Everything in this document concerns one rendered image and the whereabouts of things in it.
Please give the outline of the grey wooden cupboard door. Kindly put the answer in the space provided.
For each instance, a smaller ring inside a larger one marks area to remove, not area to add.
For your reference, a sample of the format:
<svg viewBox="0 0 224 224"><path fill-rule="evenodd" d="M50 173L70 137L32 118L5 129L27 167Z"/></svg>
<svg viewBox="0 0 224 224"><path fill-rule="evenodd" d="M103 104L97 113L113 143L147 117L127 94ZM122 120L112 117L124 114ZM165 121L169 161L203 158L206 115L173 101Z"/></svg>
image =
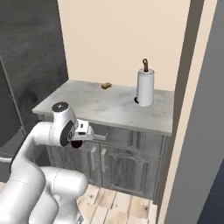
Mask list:
<svg viewBox="0 0 224 224"><path fill-rule="evenodd" d="M95 170L92 170L90 151L95 146ZM51 166L76 170L82 172L87 177L90 185L102 185L100 147L98 143L84 142L78 149L69 144L66 147L47 146L47 153Z"/></svg>
<svg viewBox="0 0 224 224"><path fill-rule="evenodd" d="M101 144L107 149L102 186L110 190L153 199L159 157L126 147Z"/></svg>

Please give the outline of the brown paper towel holder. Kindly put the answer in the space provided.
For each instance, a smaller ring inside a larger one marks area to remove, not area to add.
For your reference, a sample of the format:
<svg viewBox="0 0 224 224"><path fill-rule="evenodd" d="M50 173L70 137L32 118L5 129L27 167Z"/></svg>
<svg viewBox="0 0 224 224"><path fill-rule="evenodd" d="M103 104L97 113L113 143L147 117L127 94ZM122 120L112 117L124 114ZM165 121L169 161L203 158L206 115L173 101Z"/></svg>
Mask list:
<svg viewBox="0 0 224 224"><path fill-rule="evenodd" d="M148 60L143 59L143 68L141 68L137 73L137 86L136 86L136 98L135 102L142 107L147 102L147 87L149 81L149 67Z"/></svg>

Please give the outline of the grey wooden drawer front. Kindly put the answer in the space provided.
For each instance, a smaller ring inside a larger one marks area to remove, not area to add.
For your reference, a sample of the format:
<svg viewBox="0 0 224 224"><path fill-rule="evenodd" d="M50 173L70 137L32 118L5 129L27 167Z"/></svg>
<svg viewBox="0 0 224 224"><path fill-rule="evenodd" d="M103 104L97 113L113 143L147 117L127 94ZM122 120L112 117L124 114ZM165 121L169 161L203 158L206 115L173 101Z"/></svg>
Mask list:
<svg viewBox="0 0 224 224"><path fill-rule="evenodd" d="M150 145L160 145L162 142L162 136L154 132L110 127L96 123L91 123L90 126L93 128L95 134L105 135L108 133L107 139L104 142L110 144L142 149Z"/></svg>

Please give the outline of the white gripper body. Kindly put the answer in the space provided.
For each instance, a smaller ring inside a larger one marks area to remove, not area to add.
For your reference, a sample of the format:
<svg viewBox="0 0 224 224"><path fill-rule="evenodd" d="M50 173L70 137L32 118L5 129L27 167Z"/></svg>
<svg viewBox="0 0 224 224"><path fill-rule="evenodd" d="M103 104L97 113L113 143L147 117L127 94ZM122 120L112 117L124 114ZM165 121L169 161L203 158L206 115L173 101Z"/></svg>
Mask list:
<svg viewBox="0 0 224 224"><path fill-rule="evenodd" d="M90 130L88 133L85 132L75 132L73 136L74 141L89 141L93 140L95 137L95 133Z"/></svg>

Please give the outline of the white paper towel roll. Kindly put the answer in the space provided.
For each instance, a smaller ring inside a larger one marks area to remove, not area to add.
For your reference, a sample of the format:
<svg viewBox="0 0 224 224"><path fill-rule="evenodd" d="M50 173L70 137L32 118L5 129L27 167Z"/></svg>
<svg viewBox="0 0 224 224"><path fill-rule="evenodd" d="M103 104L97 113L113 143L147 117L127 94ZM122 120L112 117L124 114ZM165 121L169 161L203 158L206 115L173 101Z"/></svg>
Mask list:
<svg viewBox="0 0 224 224"><path fill-rule="evenodd" d="M154 71L145 72L141 68L137 73L136 100L140 107L150 106L154 102Z"/></svg>

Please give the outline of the dark grey fridge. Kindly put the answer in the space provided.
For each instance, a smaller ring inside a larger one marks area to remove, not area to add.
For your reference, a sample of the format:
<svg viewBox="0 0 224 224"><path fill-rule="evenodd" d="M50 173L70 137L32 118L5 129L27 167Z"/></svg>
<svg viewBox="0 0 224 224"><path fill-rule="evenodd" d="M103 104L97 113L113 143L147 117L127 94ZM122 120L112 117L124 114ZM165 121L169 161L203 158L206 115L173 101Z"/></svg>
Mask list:
<svg viewBox="0 0 224 224"><path fill-rule="evenodd" d="M39 122L32 110L67 80L58 0L0 0L0 182Z"/></svg>

